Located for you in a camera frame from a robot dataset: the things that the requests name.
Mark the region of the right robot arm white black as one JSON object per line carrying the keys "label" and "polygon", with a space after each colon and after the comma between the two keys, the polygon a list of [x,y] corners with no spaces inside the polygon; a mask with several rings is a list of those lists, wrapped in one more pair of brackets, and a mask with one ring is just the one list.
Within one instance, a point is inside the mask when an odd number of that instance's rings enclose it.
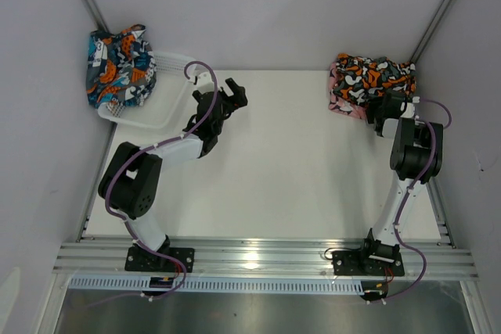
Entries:
{"label": "right robot arm white black", "polygon": [[392,89],[369,101],[368,123],[380,137],[393,138],[391,187],[357,256],[359,268],[370,275],[402,261],[402,233],[416,198],[442,168],[443,135],[448,125],[421,120],[415,110],[419,103],[418,96]]}

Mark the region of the pink shark print shorts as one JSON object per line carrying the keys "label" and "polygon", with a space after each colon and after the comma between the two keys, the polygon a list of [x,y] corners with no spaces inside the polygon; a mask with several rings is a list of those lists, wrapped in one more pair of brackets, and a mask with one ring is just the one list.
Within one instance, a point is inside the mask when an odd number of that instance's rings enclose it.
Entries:
{"label": "pink shark print shorts", "polygon": [[366,111],[361,106],[357,106],[334,94],[337,87],[336,63],[330,66],[328,91],[330,95],[329,110],[358,120],[366,120]]}

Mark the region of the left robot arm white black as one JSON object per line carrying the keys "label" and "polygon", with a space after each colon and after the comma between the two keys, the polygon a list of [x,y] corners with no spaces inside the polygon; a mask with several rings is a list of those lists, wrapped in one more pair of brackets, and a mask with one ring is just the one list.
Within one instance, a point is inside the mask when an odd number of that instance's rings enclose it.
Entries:
{"label": "left robot arm white black", "polygon": [[144,249],[142,262],[152,271],[164,270],[170,261],[170,240],[152,212],[161,173],[206,156],[217,145],[224,122],[248,104],[243,86],[232,78],[225,83],[231,95],[222,88],[193,92],[196,113],[174,141],[152,149],[121,143],[99,183],[99,196],[130,226],[135,246]]}

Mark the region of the orange camouflage shorts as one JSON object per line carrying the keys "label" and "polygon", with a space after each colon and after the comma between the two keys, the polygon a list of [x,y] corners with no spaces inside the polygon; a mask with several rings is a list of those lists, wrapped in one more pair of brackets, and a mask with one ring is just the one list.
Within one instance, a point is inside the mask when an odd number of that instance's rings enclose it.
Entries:
{"label": "orange camouflage shorts", "polygon": [[412,95],[416,91],[414,63],[396,63],[383,56],[368,58],[340,53],[336,63],[337,87],[334,94],[365,110],[371,99],[382,97],[388,90]]}

